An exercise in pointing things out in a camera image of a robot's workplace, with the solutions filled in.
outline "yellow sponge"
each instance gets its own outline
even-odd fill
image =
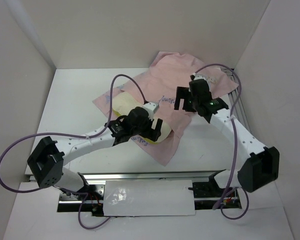
[[[124,91],[115,96],[112,100],[112,110],[118,117],[121,115],[128,115],[129,112],[135,107],[141,107],[142,104],[136,101],[128,92]],[[152,128],[155,129],[157,124],[157,117],[153,118]],[[165,140],[169,133],[171,132],[170,126],[163,122],[161,126],[161,135],[157,141],[151,141],[148,138],[144,138],[144,140],[150,144],[158,144]]]

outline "red wire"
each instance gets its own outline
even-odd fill
[[[232,193],[231,196],[226,200],[226,203],[231,202],[232,197],[233,197],[233,193]]]
[[[95,205],[94,205],[94,200],[92,199],[92,195],[91,195],[91,193],[89,193],[89,196],[90,196],[90,199],[91,199],[91,204],[92,204],[92,207],[94,207]]]
[[[94,194],[94,196],[95,196],[95,199],[96,199],[97,202],[98,202],[98,205],[100,205],[100,203],[99,203],[99,198],[98,198],[97,194]]]

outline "pink cloth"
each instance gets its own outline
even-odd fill
[[[184,110],[174,110],[177,87],[188,87],[190,75],[204,65],[201,60],[189,54],[159,52],[148,71],[133,78],[142,89],[147,101],[159,103],[159,110],[155,115],[166,122],[172,131],[158,144],[147,143],[140,136],[131,139],[164,166],[176,153],[180,138],[193,115]],[[213,98],[228,94],[238,86],[225,73],[213,67],[204,69],[201,74],[215,79],[214,82],[209,82]],[[142,96],[132,81],[114,88],[113,97],[122,92],[128,92],[138,102],[143,103]],[[109,93],[110,91],[93,101],[106,116],[109,115]]]

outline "white wall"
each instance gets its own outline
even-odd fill
[[[23,4],[20,0],[4,0],[8,6],[11,16],[14,18],[16,23],[19,25],[24,34],[32,42],[35,49],[42,55],[44,60],[49,64],[52,69],[55,69],[56,66],[52,61],[45,45],[42,43],[36,27],[31,20],[31,17],[25,10]]]
[[[252,132],[280,151],[276,182],[300,239],[300,0],[271,0],[236,66]]]
[[[53,71],[36,51],[0,0],[0,154],[12,141],[35,133]],[[4,181],[18,188],[32,141],[20,144],[4,160]],[[0,187],[0,240],[16,195]]]
[[[21,0],[59,69],[143,68],[158,51],[234,67],[270,0]]]

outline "white enclosure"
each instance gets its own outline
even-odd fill
[[[94,77],[102,74],[109,77],[110,82],[112,74],[120,71],[114,68],[141,73],[159,51],[189,53],[207,64],[218,62],[235,68],[242,81],[241,99],[251,133],[266,145],[276,146],[280,152],[279,178],[259,192],[258,197],[252,197],[251,215],[238,223],[229,223],[219,212],[210,211],[194,218],[188,216],[188,223],[173,217],[178,219],[177,226],[188,224],[183,234],[177,234],[181,227],[167,223],[167,228],[162,229],[160,223],[165,222],[164,218],[158,218],[156,224],[148,218],[132,219],[124,222],[127,232],[122,234],[122,239],[131,236],[137,239],[140,232],[134,229],[149,224],[162,230],[162,235],[160,231],[155,232],[157,239],[172,236],[191,239],[189,234],[204,224],[199,222],[202,218],[220,223],[224,231],[232,231],[233,236],[247,237],[243,239],[249,236],[258,239],[258,229],[271,239],[292,239],[288,225],[293,237],[300,239],[300,0],[0,0],[0,154],[16,139],[35,133],[40,120],[39,131],[84,131],[76,132],[80,134],[88,132],[95,124],[99,127],[106,118],[97,112],[91,101],[105,91],[107,81],[98,82]],[[93,88],[97,87],[99,90],[94,92]],[[77,102],[76,96],[59,95],[62,89],[66,93],[86,94],[79,97],[79,104],[74,106],[82,113],[76,118],[81,124],[79,128],[75,128],[74,119],[67,120],[71,113],[69,108],[63,107]],[[61,113],[64,113],[65,124],[60,120]],[[51,116],[59,120],[52,123]],[[199,124],[197,120],[194,118],[191,127]],[[200,150],[209,156],[208,169],[228,169],[229,164],[219,164],[228,155],[221,151],[214,154],[208,149],[219,143],[229,151],[231,158],[232,146],[209,127],[206,130],[206,136],[201,139],[205,145]],[[180,149],[186,151],[187,133],[183,140]],[[32,143],[20,144],[4,159],[0,172],[4,181],[14,188],[24,180]],[[136,156],[143,151],[131,142],[126,146],[132,150],[122,158],[126,164],[117,165],[108,159],[102,166],[105,173],[112,172],[110,164],[116,164],[116,171],[126,169],[127,172],[129,169],[131,172],[131,168],[126,167],[129,163],[133,163],[135,169],[145,167],[150,172],[166,169],[156,165],[151,157],[136,164]],[[125,147],[114,149],[109,154],[101,151],[102,158],[112,156],[114,159]],[[78,159],[70,169],[96,172],[99,165],[89,161],[81,163]],[[201,164],[177,161],[167,168],[193,171],[201,168]],[[22,183],[21,188],[33,185]],[[47,194],[49,197],[45,201],[43,198]],[[27,239],[35,236],[41,236],[38,239],[76,239],[85,234],[87,238],[93,237],[98,231],[85,231],[80,226],[71,229],[74,235],[66,236],[68,228],[77,224],[77,217],[72,213],[56,214],[57,195],[55,189],[48,189],[29,197],[19,194],[15,202],[16,194],[0,187],[0,240],[11,212],[5,234],[7,240],[26,239],[27,233]],[[26,199],[47,205],[20,212],[21,207],[27,208]],[[43,214],[54,216],[58,225],[43,218],[37,225],[34,223],[34,227],[29,225],[26,234],[20,230],[24,223],[31,223],[32,218]],[[263,220],[266,225],[249,225]],[[113,220],[109,226],[111,224],[124,231],[120,228],[123,224],[120,219]],[[198,231],[198,238],[214,239],[215,225],[208,224],[200,231],[206,235]],[[218,234],[221,239],[227,236],[222,231]],[[104,239],[116,237],[115,232],[108,235],[106,227],[101,229],[100,235]]]

